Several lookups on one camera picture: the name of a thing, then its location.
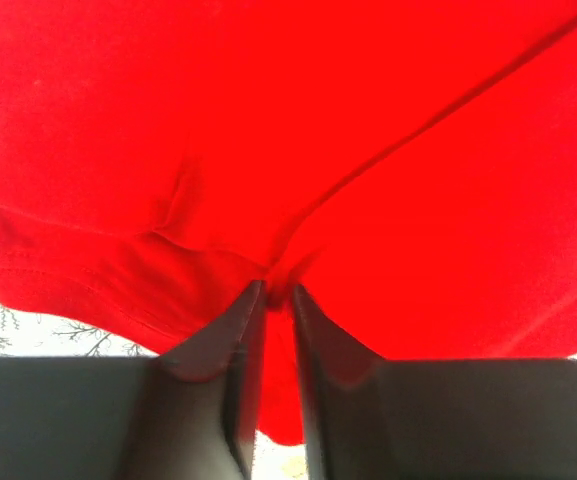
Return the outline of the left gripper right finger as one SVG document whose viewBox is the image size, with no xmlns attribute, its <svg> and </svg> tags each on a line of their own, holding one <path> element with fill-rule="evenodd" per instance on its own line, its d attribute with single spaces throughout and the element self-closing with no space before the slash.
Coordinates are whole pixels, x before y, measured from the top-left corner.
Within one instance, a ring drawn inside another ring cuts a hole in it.
<svg viewBox="0 0 577 480">
<path fill-rule="evenodd" d="M 577 361 L 390 361 L 293 294 L 313 479 L 577 479 Z"/>
</svg>

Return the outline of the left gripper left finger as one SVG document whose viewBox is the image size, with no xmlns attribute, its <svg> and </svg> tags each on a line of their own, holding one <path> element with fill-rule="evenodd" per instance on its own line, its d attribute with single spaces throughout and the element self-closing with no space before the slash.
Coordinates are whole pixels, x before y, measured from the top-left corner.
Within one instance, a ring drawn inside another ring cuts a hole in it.
<svg viewBox="0 0 577 480">
<path fill-rule="evenodd" d="M 157 357 L 0 357 L 0 479 L 247 479 L 266 286 Z"/>
</svg>

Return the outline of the red t shirt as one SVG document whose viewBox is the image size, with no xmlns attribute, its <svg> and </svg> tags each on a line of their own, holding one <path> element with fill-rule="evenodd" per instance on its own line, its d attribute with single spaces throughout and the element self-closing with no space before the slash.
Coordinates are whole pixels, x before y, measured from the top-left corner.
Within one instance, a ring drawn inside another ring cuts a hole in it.
<svg viewBox="0 0 577 480">
<path fill-rule="evenodd" d="M 0 303 L 162 353 L 267 284 L 389 359 L 577 354 L 577 1 L 0 1 Z"/>
</svg>

